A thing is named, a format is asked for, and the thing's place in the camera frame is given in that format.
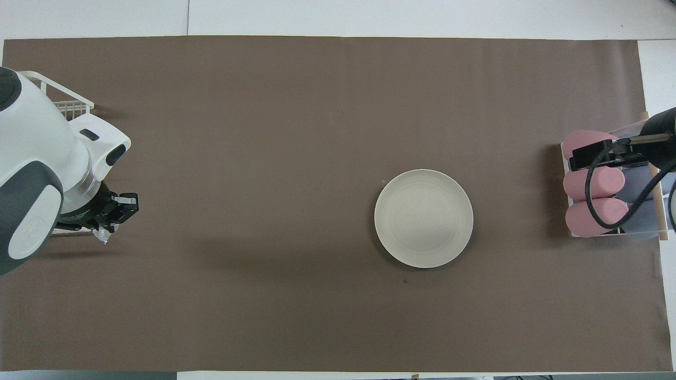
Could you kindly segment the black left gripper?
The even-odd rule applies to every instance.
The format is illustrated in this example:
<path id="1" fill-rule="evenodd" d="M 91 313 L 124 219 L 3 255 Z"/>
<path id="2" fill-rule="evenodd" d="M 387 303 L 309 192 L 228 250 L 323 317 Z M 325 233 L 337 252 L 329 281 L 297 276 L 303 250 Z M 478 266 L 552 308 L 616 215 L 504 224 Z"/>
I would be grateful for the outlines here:
<path id="1" fill-rule="evenodd" d="M 137 193 L 114 195 L 109 190 L 108 185 L 101 182 L 95 195 L 86 204 L 72 212 L 58 216 L 55 228 L 66 231 L 80 231 L 82 229 L 115 231 L 117 226 L 121 224 L 121 213 L 110 213 L 107 217 L 105 212 L 106 207 L 113 204 L 113 197 L 121 213 L 134 214 L 138 211 Z"/>

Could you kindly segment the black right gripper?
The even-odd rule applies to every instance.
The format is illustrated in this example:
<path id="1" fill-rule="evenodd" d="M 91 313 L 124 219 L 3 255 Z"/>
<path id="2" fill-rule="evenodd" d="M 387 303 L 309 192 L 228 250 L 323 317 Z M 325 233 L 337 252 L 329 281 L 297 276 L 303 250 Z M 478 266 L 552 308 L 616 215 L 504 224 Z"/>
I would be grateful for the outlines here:
<path id="1" fill-rule="evenodd" d="M 572 150 L 569 158 L 570 169 L 578 171 L 591 166 L 596 157 L 604 153 L 598 166 L 635 167 L 646 164 L 647 152 L 655 145 L 645 139 L 604 139 Z"/>

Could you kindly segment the silver mesh sponge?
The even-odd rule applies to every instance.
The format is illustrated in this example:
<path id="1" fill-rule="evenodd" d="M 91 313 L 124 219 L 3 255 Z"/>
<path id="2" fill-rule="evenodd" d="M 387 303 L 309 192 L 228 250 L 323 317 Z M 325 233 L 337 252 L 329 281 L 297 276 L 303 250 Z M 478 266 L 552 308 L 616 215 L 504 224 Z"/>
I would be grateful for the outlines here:
<path id="1" fill-rule="evenodd" d="M 91 233 L 97 238 L 97 240 L 101 241 L 103 244 L 107 244 L 109 238 L 111 238 L 111 236 L 116 233 L 117 228 L 118 224 L 113 223 L 111 225 L 99 226 L 96 229 L 92 229 Z"/>

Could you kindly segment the cream round plate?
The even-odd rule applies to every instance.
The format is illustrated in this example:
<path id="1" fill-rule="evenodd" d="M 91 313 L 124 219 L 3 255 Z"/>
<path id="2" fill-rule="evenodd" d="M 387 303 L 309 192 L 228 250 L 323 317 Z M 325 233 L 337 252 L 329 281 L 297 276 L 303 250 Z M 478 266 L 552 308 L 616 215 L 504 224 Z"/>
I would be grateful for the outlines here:
<path id="1" fill-rule="evenodd" d="M 374 205 L 378 239 L 402 264 L 435 269 L 467 248 L 475 216 L 471 200 L 453 178 L 436 170 L 409 170 L 382 188 Z"/>

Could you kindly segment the pink plastic cup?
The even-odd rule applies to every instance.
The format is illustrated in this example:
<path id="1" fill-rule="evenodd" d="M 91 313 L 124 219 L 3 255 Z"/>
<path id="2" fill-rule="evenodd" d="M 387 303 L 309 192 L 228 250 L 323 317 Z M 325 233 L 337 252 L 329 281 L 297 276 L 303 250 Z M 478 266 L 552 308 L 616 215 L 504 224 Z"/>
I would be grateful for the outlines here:
<path id="1" fill-rule="evenodd" d="M 616 198 L 598 198 L 592 200 L 592 204 L 598 216 L 607 224 L 618 222 L 628 211 L 627 204 Z M 604 235 L 611 231 L 596 222 L 584 201 L 568 208 L 565 221 L 571 233 L 580 238 Z"/>
<path id="2" fill-rule="evenodd" d="M 573 202 L 585 200 L 585 181 L 588 169 L 570 171 L 565 174 L 563 187 Z M 625 186 L 625 176 L 618 168 L 601 166 L 596 167 L 590 183 L 592 199 L 609 198 L 620 192 Z"/>
<path id="3" fill-rule="evenodd" d="M 561 144 L 563 158 L 568 161 L 573 156 L 573 150 L 596 144 L 602 140 L 618 140 L 618 137 L 611 133 L 595 130 L 577 130 L 570 133 Z"/>

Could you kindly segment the blue plastic cup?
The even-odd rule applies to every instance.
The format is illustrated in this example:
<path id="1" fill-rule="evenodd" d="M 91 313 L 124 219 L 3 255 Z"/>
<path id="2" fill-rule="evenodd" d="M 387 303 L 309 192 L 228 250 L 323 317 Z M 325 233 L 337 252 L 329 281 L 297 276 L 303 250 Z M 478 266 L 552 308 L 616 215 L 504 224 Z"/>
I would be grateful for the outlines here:
<path id="1" fill-rule="evenodd" d="M 620 229 L 623 233 L 630 234 L 638 240 L 649 240 L 659 236 L 660 231 L 668 231 L 671 225 L 667 224 L 669 229 L 660 229 L 658 224 L 658 215 L 655 207 L 655 201 L 646 200 L 637 212 Z"/>
<path id="2" fill-rule="evenodd" d="M 625 167 L 622 169 L 622 173 L 625 178 L 625 183 L 623 188 L 616 193 L 616 197 L 628 204 L 634 204 L 641 192 L 643 192 L 644 188 L 653 178 L 650 173 L 650 167 L 648 165 Z"/>

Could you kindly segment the brown table mat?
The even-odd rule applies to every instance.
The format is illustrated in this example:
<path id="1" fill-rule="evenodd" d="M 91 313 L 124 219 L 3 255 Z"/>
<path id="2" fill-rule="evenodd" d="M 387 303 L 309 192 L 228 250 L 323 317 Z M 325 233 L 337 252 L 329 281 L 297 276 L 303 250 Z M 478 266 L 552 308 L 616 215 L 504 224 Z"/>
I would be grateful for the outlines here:
<path id="1" fill-rule="evenodd" d="M 657 240 L 565 224 L 560 142 L 644 110 L 633 41 L 11 40 L 3 65 L 130 137 L 106 182 L 140 210 L 0 276 L 0 371 L 672 368 Z M 475 216 L 435 269 L 374 228 L 418 169 Z"/>

